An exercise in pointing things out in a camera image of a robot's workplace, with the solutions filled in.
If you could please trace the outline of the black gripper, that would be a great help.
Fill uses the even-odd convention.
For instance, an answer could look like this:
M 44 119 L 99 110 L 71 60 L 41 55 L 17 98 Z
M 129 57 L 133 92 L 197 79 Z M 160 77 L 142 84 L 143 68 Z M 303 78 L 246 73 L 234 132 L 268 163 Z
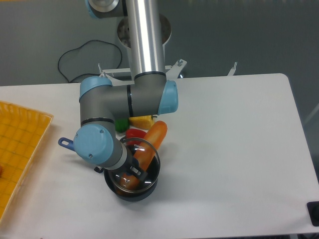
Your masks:
M 139 162 L 134 158 L 131 148 L 126 146 L 127 150 L 127 159 L 125 161 L 125 174 L 128 176 L 134 176 L 139 181 L 145 181 L 148 176 L 148 173 L 142 168 L 138 167 Z M 101 166 L 96 166 L 94 171 L 97 173 L 103 173 L 104 168 Z

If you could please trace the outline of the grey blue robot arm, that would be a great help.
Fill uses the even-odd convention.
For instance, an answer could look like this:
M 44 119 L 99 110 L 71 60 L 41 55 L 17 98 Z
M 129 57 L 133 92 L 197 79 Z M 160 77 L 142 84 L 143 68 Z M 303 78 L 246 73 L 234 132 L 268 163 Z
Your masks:
M 177 86 L 166 78 L 160 13 L 155 0 L 128 0 L 131 40 L 130 85 L 113 86 L 106 77 L 89 77 L 80 84 L 80 129 L 74 151 L 86 162 L 107 170 L 131 164 L 129 151 L 116 138 L 115 120 L 173 113 Z

